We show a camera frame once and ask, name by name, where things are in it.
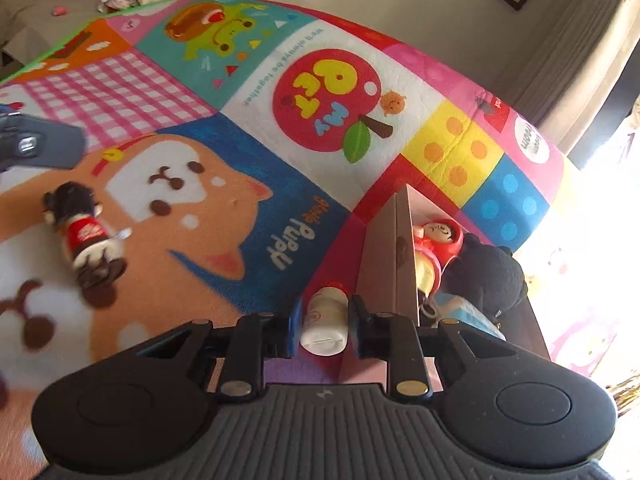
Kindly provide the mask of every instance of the figurine face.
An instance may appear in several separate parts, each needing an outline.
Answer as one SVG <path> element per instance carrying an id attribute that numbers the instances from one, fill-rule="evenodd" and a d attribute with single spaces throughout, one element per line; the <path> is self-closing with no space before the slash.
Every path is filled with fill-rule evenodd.
<path id="1" fill-rule="evenodd" d="M 456 236 L 451 226 L 439 222 L 425 225 L 424 235 L 439 244 L 452 244 Z"/>

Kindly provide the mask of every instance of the blue square with dots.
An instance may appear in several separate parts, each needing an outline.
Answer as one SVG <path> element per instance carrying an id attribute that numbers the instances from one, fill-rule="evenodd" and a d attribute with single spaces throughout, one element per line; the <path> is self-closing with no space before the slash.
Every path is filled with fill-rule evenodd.
<path id="1" fill-rule="evenodd" d="M 548 210 L 549 204 L 507 155 L 462 208 L 493 244 L 512 251 L 531 236 Z"/>

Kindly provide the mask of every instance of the green leaf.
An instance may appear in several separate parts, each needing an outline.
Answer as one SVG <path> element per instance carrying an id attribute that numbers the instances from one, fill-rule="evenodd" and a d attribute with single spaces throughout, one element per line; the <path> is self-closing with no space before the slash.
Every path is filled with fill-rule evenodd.
<path id="1" fill-rule="evenodd" d="M 367 153 L 371 145 L 371 133 L 362 121 L 351 125 L 344 134 L 342 150 L 347 160 L 354 164 Z"/>

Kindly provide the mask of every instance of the light blue dot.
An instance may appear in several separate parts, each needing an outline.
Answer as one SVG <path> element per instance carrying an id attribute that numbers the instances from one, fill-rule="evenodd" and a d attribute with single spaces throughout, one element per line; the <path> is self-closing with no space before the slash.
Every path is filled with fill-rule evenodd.
<path id="1" fill-rule="evenodd" d="M 502 186 L 507 193 L 515 193 L 518 190 L 518 179 L 511 173 L 508 173 L 502 180 Z"/>
<path id="2" fill-rule="evenodd" d="M 495 200 L 487 200 L 480 206 L 480 214 L 482 218 L 486 218 L 487 220 L 491 220 L 498 216 L 498 203 Z"/>
<path id="3" fill-rule="evenodd" d="M 516 227 L 516 224 L 512 222 L 508 222 L 502 226 L 502 229 L 500 229 L 500 236 L 502 236 L 503 240 L 507 240 L 508 242 L 513 240 L 517 235 L 518 228 Z"/>
<path id="4" fill-rule="evenodd" d="M 522 210 L 524 211 L 525 215 L 533 216 L 536 214 L 536 211 L 538 210 L 538 203 L 534 198 L 527 196 L 522 201 Z"/>

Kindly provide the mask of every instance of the white bottle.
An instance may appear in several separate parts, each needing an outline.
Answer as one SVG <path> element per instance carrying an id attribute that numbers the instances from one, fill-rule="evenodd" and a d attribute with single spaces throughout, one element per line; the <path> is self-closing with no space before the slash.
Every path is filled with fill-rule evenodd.
<path id="1" fill-rule="evenodd" d="M 300 344 L 315 355 L 329 356 L 347 346 L 349 298 L 337 286 L 324 286 L 309 300 Z"/>

